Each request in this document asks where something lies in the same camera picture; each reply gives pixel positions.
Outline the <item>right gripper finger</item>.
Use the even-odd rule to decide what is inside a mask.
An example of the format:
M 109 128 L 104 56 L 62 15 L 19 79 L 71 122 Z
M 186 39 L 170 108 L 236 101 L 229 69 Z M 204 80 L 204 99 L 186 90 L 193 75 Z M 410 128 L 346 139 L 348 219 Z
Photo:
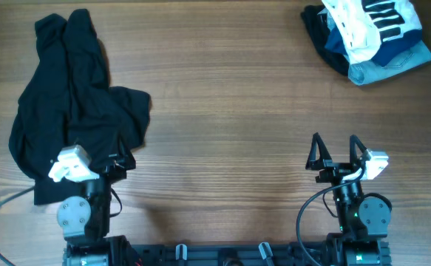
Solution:
M 307 158 L 306 170 L 320 171 L 333 166 L 333 160 L 319 133 L 312 136 L 310 152 Z
M 366 150 L 366 146 L 360 141 L 360 139 L 355 134 L 352 134 L 350 136 L 350 163 L 359 165 L 362 161 L 363 153 Z

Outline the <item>white polo shirt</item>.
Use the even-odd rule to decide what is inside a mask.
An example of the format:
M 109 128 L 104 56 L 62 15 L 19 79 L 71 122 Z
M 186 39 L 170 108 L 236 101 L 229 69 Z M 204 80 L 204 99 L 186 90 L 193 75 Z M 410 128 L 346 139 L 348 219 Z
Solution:
M 342 38 L 352 64 L 370 61 L 386 41 L 422 30 L 408 0 L 323 0 Z

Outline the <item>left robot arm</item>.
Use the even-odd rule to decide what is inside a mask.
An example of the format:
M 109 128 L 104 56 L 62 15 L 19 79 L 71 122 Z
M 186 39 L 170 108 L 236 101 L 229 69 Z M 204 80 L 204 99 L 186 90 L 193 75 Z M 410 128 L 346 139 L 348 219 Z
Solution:
M 82 146 L 68 146 L 49 172 L 55 182 L 69 180 L 83 186 L 78 196 L 63 200 L 57 211 L 67 242 L 63 266 L 142 264 L 125 236 L 107 236 L 110 219 L 117 216 L 111 212 L 111 200 L 118 196 L 112 184 L 126 179 L 126 172 L 135 168 L 135 159 L 125 143 L 108 158 L 109 164 L 97 173 L 90 169 L 92 159 Z

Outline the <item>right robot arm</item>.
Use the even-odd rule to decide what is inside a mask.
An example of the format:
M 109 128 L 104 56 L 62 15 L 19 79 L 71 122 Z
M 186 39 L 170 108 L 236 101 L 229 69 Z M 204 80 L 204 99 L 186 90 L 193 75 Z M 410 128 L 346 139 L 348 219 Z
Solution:
M 311 196 L 296 218 L 296 238 L 302 258 L 310 265 L 388 265 L 387 243 L 392 218 L 391 201 L 377 193 L 366 194 L 363 181 L 374 180 L 389 164 L 384 151 L 367 148 L 354 134 L 349 140 L 349 161 L 336 163 L 318 133 L 312 136 L 305 168 L 319 173 L 315 181 L 330 186 Z M 302 242 L 300 225 L 305 209 L 318 197 L 333 194 L 339 233 L 329 233 L 315 247 Z

